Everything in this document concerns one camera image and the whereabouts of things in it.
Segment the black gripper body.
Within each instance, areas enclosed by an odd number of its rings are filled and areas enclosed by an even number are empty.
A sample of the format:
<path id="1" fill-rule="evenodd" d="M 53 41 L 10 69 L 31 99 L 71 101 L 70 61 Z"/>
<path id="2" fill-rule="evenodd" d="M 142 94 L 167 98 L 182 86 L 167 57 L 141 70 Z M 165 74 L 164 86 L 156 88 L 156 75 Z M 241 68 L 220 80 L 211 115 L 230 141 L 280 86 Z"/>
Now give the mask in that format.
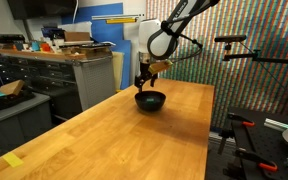
<path id="1" fill-rule="evenodd" d="M 137 87 L 138 85 L 144 85 L 144 83 L 148 80 L 152 79 L 152 75 L 148 69 L 149 69 L 149 64 L 145 64 L 145 63 L 140 63 L 140 74 L 135 76 L 135 86 Z"/>

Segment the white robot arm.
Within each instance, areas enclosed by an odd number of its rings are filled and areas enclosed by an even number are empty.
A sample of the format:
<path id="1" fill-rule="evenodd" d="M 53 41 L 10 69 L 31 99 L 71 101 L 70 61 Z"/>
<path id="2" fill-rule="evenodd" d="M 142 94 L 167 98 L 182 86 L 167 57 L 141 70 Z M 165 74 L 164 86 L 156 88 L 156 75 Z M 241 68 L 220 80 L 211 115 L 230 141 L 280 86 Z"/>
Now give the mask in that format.
<path id="1" fill-rule="evenodd" d="M 196 39 L 183 34 L 192 18 L 220 0 L 180 0 L 170 16 L 163 21 L 157 18 L 146 19 L 139 24 L 139 61 L 140 74 L 135 76 L 134 85 L 139 91 L 146 81 L 153 87 L 158 73 L 167 65 L 196 57 L 202 52 L 203 45 Z M 197 50 L 185 57 L 170 58 L 179 44 L 179 38 L 189 40 Z"/>

